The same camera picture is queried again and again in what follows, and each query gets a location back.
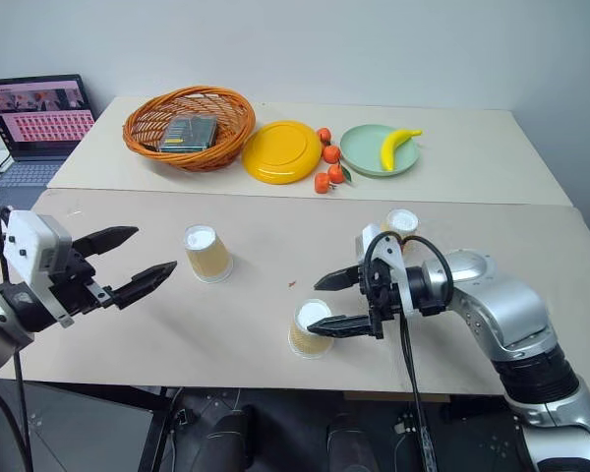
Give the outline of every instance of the screen image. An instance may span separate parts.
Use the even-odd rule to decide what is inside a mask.
[[[77,81],[0,85],[0,135],[7,145],[77,142],[93,123]]]

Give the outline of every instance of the yellow banana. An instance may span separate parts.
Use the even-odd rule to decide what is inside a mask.
[[[390,133],[383,141],[381,147],[381,162],[384,170],[393,170],[395,165],[395,150],[409,141],[413,136],[420,136],[422,130],[396,130]]]

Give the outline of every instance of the orange wicker basket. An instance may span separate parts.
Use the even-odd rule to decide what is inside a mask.
[[[205,113],[218,120],[214,146],[199,152],[158,152],[159,140],[179,113]],[[130,150],[151,159],[192,171],[208,171],[231,164],[256,126],[252,105],[227,88],[197,86],[158,96],[133,112],[122,138]]]

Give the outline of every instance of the laptop screen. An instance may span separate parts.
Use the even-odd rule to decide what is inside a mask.
[[[13,157],[68,155],[93,123],[78,75],[0,80],[0,137]]]

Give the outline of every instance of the mint green plate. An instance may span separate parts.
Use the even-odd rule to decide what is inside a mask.
[[[393,170],[383,170],[381,147],[384,139],[396,129],[385,125],[361,125],[348,130],[341,137],[343,162],[359,174],[370,177],[390,177],[409,169],[420,157],[413,140],[395,150]]]

